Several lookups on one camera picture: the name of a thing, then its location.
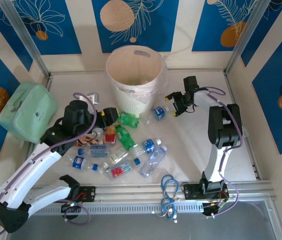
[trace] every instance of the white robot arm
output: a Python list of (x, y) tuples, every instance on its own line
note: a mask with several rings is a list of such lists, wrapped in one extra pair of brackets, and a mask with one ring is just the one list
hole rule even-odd
[[(73, 96), (77, 95), (92, 104), (85, 95), (75, 93)], [(39, 190), (31, 188), (50, 166), (76, 144), (78, 138), (93, 128), (110, 126), (118, 119), (118, 111), (114, 107), (97, 112), (93, 106), (94, 114), (87, 107), (82, 100), (71, 101), (64, 110), (64, 117), (46, 130), (29, 158), (0, 186), (0, 225), (8, 233), (18, 230), (39, 209), (59, 200), (72, 201), (78, 196), (80, 185), (68, 175)]]
[(174, 116), (187, 112), (189, 106), (201, 107), (209, 113), (208, 136), (212, 144), (208, 165), (199, 184), (185, 186), (187, 200), (219, 199), (220, 192), (227, 191), (224, 170), (233, 148), (241, 145), (242, 123), (237, 104), (225, 105), (211, 95), (213, 87), (199, 87), (195, 76), (184, 80), (185, 93), (173, 92), (166, 100), (174, 100)]

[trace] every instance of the red label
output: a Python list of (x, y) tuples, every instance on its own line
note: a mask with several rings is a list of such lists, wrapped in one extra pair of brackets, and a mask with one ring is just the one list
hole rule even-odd
[(115, 169), (112, 170), (112, 176), (114, 178), (122, 175), (123, 173), (124, 173), (124, 171), (121, 168), (119, 168), (119, 167), (116, 167)]

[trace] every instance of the blue wire bundle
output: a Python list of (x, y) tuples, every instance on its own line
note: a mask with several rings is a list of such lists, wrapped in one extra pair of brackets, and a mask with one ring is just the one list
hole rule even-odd
[[(176, 185), (176, 189), (175, 189), (175, 192), (173, 194), (173, 197), (170, 197), (168, 195), (168, 193), (166, 192), (166, 188), (168, 186), (168, 184), (170, 183), (174, 183), (174, 185)], [(165, 217), (167, 220), (175, 220), (176, 219), (176, 216), (177, 216), (177, 210), (176, 210), (176, 207), (174, 205), (174, 197), (177, 193), (177, 191), (179, 190), (179, 182), (176, 181), (172, 175), (170, 174), (167, 174), (165, 175), (164, 177), (162, 177), (162, 180), (161, 180), (161, 189), (163, 191), (163, 199), (161, 200), (161, 213), (162, 213), (162, 216), (161, 217)]]

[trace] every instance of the wastebasket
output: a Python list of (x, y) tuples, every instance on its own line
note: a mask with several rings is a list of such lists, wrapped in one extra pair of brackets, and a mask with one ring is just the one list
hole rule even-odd
[(122, 111), (139, 116), (153, 107), (167, 83), (161, 55), (145, 46), (129, 45), (113, 51), (106, 62), (115, 100)]

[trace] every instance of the mint green bag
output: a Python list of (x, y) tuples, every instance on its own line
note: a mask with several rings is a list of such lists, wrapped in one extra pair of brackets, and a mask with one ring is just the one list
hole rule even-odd
[(38, 143), (57, 110), (44, 86), (23, 82), (0, 113), (0, 125), (18, 138)]

